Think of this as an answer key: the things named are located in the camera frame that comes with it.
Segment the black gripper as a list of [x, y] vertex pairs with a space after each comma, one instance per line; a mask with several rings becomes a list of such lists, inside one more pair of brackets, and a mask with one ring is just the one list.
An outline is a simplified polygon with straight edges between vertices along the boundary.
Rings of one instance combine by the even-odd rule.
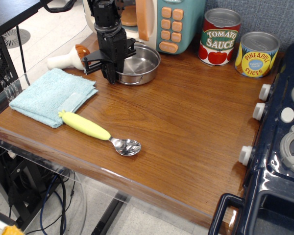
[[124, 60], [136, 54], [134, 48], [136, 40], [128, 39], [123, 28], [110, 37], [98, 32], [97, 38], [98, 49], [82, 59], [85, 65], [84, 72], [89, 75], [101, 70], [103, 77], [110, 84], [115, 84], [117, 72], [123, 73]]

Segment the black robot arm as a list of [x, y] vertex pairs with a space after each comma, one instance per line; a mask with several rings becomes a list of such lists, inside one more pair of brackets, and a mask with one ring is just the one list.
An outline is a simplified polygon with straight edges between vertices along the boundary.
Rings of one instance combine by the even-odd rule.
[[99, 50], [82, 58], [84, 72], [89, 75], [101, 70], [103, 77], [115, 84], [118, 73], [123, 72], [124, 60], [136, 53], [135, 39], [128, 39], [122, 28], [124, 1], [89, 0], [87, 4], [95, 19]]

